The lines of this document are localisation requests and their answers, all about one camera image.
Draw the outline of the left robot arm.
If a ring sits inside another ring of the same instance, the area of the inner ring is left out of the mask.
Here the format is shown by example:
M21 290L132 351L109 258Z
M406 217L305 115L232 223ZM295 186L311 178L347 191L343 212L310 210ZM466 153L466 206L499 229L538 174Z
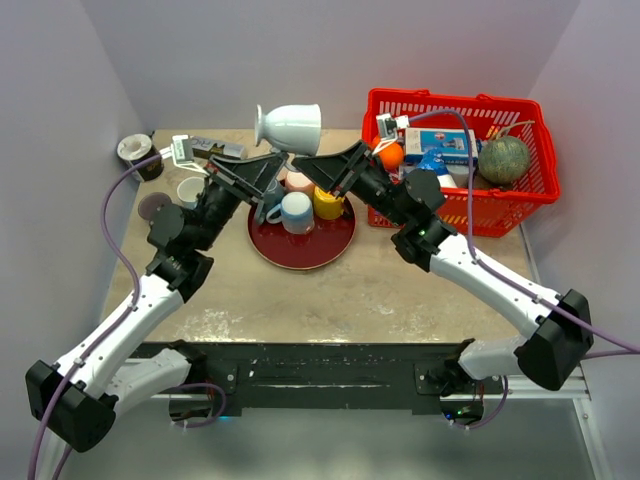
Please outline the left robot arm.
M182 347L168 347L133 376L117 372L146 336L204 284L214 261L206 256L241 203L258 204L288 156L247 160L212 157L196 205L170 203L151 219L155 248L127 298L83 341L57 361L35 362L25 380L32 415L70 448L86 452L129 407L166 389L200 390L207 368Z

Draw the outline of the grey footed mug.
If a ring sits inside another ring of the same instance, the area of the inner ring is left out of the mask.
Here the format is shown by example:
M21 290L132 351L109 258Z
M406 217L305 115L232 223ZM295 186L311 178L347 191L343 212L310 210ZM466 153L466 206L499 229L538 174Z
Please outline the grey footed mug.
M314 156L319 148L322 114L318 104L284 105L270 112L256 106L254 144L268 142L279 151Z

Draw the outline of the blue mug white base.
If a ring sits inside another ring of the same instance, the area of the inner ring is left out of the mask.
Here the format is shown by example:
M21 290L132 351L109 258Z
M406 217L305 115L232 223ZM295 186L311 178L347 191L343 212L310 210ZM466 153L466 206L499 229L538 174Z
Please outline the blue mug white base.
M287 193L267 212L265 220L269 224L280 223L290 234L306 235L315 226L312 201L302 192Z

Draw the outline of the lilac mug black handle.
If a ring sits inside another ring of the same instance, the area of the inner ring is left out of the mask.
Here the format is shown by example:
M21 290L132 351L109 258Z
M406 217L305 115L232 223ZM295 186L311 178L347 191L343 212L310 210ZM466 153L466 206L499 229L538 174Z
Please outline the lilac mug black handle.
M153 192L140 200L137 213L141 219L149 222L157 211L171 203L171 197L166 193Z

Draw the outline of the light blue faceted mug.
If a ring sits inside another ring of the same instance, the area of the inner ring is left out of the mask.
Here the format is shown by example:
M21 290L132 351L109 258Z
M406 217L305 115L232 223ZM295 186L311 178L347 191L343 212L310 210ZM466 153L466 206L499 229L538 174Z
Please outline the light blue faceted mug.
M203 177L192 176L184 179L177 186L176 194L182 207L193 210L196 208L199 195L205 188Z

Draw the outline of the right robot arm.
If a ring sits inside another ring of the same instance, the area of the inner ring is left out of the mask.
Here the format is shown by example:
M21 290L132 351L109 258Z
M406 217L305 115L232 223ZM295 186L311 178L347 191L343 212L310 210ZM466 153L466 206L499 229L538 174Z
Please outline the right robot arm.
M558 391L592 347L587 299L575 290L561 295L473 249L438 215L445 197L434 172L417 169L394 182L363 141L334 155L297 157L293 165L321 190L350 193L399 226L391 240L405 262L465 289L517 330L500 341L466 340L431 368L425 376L441 395L509 375Z

